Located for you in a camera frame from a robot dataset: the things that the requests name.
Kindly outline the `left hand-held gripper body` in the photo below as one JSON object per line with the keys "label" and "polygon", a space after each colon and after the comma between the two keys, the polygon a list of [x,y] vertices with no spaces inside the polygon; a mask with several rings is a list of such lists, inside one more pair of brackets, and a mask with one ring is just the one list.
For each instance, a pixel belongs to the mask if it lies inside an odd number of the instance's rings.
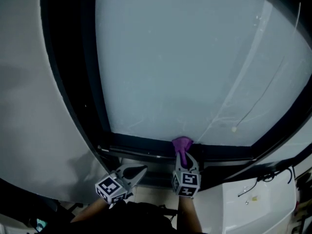
{"label": "left hand-held gripper body", "polygon": [[133,195],[132,187],[123,176],[124,166],[106,175],[95,184],[96,193],[108,204],[115,204]]}

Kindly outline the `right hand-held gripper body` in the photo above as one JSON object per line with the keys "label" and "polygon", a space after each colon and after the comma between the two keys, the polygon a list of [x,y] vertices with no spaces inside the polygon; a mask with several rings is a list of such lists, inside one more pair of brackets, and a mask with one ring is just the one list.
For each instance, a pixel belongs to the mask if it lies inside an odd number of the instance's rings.
{"label": "right hand-held gripper body", "polygon": [[178,196],[193,198],[200,189],[201,175],[198,164],[190,169],[185,169],[176,164],[173,171],[172,186],[173,191]]}

